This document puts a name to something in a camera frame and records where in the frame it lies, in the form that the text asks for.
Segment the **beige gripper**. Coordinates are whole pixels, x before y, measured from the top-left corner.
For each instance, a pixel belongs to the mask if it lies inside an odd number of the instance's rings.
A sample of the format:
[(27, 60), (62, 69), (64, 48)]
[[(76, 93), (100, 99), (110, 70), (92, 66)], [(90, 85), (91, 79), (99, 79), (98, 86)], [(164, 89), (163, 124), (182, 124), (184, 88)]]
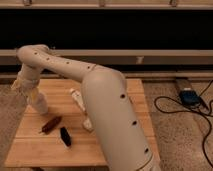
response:
[(39, 97), (38, 85), (41, 71), (41, 68), (23, 64), (11, 89), (20, 91), (28, 98), (31, 104), (34, 104)]

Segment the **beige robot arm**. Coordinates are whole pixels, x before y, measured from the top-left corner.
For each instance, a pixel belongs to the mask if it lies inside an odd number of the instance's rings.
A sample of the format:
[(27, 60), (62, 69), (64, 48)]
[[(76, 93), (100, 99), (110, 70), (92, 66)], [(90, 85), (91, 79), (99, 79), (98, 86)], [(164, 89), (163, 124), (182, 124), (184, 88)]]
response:
[(48, 69), (81, 84), (86, 112), (110, 171), (161, 171), (118, 71), (94, 63), (57, 57), (48, 46), (25, 45), (17, 50), (21, 70), (12, 87), (41, 114), (47, 102), (39, 91), (40, 74)]

